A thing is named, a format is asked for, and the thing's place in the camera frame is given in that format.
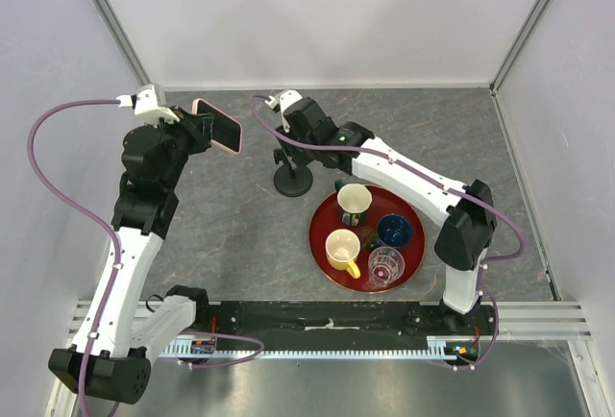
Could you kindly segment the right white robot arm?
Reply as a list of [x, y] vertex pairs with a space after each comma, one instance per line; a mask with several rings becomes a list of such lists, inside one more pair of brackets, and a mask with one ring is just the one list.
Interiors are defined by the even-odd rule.
[[479, 180], [467, 185], [436, 174], [402, 156], [357, 123], [337, 126], [315, 100], [296, 90], [284, 91], [277, 99], [270, 107], [281, 115], [277, 132], [291, 140], [281, 146], [295, 166], [304, 167], [316, 160], [327, 168], [383, 187], [421, 210], [439, 227], [434, 251], [446, 264], [440, 322], [454, 334], [470, 328], [480, 301], [479, 267], [497, 221], [493, 212], [453, 192], [467, 193], [492, 206], [489, 186]]

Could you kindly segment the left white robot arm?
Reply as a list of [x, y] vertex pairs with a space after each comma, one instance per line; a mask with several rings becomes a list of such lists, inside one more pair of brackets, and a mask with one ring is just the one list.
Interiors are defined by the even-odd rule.
[[53, 350], [48, 361], [81, 405], [88, 397], [135, 404], [153, 363], [176, 336], [203, 332], [210, 323], [206, 291], [178, 286], [146, 321], [134, 324], [146, 276], [179, 204], [175, 187], [188, 158], [211, 146], [212, 114], [174, 107], [170, 116], [124, 137], [124, 172], [101, 281], [71, 346]]

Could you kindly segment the pink smartphone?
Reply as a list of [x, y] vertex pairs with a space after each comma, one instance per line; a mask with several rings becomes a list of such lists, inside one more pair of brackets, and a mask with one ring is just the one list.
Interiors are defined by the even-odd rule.
[[193, 114], [210, 114], [211, 141], [230, 153], [239, 154], [242, 147], [242, 127], [238, 121], [202, 98], [192, 103]]

